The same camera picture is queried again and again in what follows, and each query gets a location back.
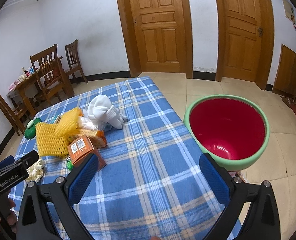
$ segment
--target crumpled paper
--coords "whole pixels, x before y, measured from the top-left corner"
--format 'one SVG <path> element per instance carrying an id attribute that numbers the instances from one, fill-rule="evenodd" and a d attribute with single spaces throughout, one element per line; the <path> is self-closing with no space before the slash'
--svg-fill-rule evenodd
<path id="1" fill-rule="evenodd" d="M 29 177 L 27 179 L 25 179 L 25 181 L 29 182 L 29 181 L 33 180 L 35 182 L 38 182 L 44 173 L 43 167 L 44 167 L 44 162 L 39 157 L 38 161 L 35 162 L 33 165 L 31 165 L 27 169 Z"/>

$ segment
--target cardboard box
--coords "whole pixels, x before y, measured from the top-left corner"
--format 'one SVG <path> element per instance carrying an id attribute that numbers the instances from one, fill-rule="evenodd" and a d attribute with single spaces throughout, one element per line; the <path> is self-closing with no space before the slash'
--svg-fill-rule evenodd
<path id="1" fill-rule="evenodd" d="M 83 135 L 77 138 L 68 146 L 68 152 L 71 159 L 72 164 L 75 167 L 78 167 L 83 160 L 86 158 L 88 154 L 96 154 L 98 157 L 99 165 L 98 171 L 101 170 L 104 166 L 106 166 L 106 162 L 101 157 L 97 148 L 95 148 L 87 135 Z"/>

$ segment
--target qr code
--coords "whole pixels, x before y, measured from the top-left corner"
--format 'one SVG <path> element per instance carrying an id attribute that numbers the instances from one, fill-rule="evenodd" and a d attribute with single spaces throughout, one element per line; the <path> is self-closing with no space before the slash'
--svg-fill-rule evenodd
<path id="1" fill-rule="evenodd" d="M 82 149 L 82 148 L 84 148 L 86 146 L 85 142 L 84 142 L 84 140 L 82 138 L 79 139 L 76 143 L 77 143 L 78 149 Z"/>
<path id="2" fill-rule="evenodd" d="M 72 153 L 75 153 L 75 152 L 78 151 L 78 148 L 77 148 L 76 143 L 74 143 L 74 144 L 71 146 L 71 150 L 72 150 Z"/>

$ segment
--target dining table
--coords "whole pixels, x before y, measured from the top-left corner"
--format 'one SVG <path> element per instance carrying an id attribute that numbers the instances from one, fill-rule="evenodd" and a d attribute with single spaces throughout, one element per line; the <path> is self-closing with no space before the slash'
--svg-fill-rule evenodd
<path id="1" fill-rule="evenodd" d="M 122 129 L 105 131 L 107 146 L 98 151 L 107 165 L 96 172 L 81 201 L 73 206 L 87 230 L 94 239 L 203 239 L 224 205 L 199 168 L 200 147 L 151 78 L 85 92 L 36 117 L 54 123 L 75 107 L 87 109 L 97 95 L 108 96 L 128 119 Z M 24 137 L 15 160 L 32 150 L 38 151 L 36 138 Z M 44 175 L 38 184 L 68 175 L 66 158 L 42 159 Z M 9 195 L 17 215 L 27 183 L 16 185 Z M 68 240 L 54 205 L 48 203 L 48 207 L 60 237 Z M 234 239 L 240 228 L 238 220 L 228 239 Z"/>
<path id="2" fill-rule="evenodd" d="M 58 57 L 58 62 L 59 62 L 59 72 L 63 77 L 63 81 L 65 83 L 65 87 L 64 87 L 64 92 L 66 93 L 66 95 L 71 98 L 74 96 L 74 91 L 73 88 L 71 86 L 71 83 L 69 81 L 68 76 L 65 74 L 65 71 L 62 68 L 62 63 L 61 63 L 61 59 L 63 57 L 60 56 Z M 17 103 L 14 100 L 14 97 L 16 96 L 20 96 L 21 100 L 23 101 L 23 103 L 26 105 L 28 111 L 31 114 L 31 117 L 34 117 L 36 115 L 36 110 L 34 108 L 34 106 L 31 104 L 31 101 L 29 100 L 29 98 L 26 96 L 26 90 L 29 89 L 29 87 L 34 84 L 36 89 L 37 89 L 37 93 L 39 93 L 41 91 L 41 88 L 38 84 L 37 81 L 37 75 L 39 73 L 40 69 L 37 69 L 37 74 L 36 73 L 32 73 L 29 76 L 27 76 L 27 78 L 25 78 L 22 82 L 19 82 L 12 90 L 9 91 L 9 93 L 7 94 L 7 97 L 10 98 L 10 100 L 12 101 L 13 105 L 16 107 Z"/>

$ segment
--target white wall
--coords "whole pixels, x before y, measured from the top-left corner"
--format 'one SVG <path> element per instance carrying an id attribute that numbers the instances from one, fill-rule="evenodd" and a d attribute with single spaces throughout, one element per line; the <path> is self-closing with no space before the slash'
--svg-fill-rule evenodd
<path id="1" fill-rule="evenodd" d="M 268 84 L 274 84 L 280 61 L 281 44 L 284 44 L 296 53 L 296 30 L 293 27 L 293 23 L 285 17 L 283 2 L 282 0 L 271 0 L 271 2 L 274 16 L 274 47 Z"/>
<path id="2" fill-rule="evenodd" d="M 47 46 L 58 44 L 64 69 L 68 68 L 64 47 L 78 39 L 85 75 L 129 70 L 117 0 L 40 0 L 39 3 Z"/>
<path id="3" fill-rule="evenodd" d="M 18 80 L 22 67 L 31 65 L 29 56 L 45 48 L 38 5 L 4 14 L 0 11 L 0 94 L 7 100 L 9 85 Z M 0 143 L 11 129 L 0 110 Z"/>
<path id="4" fill-rule="evenodd" d="M 216 0 L 189 0 L 192 20 L 193 70 L 216 72 L 218 11 Z"/>

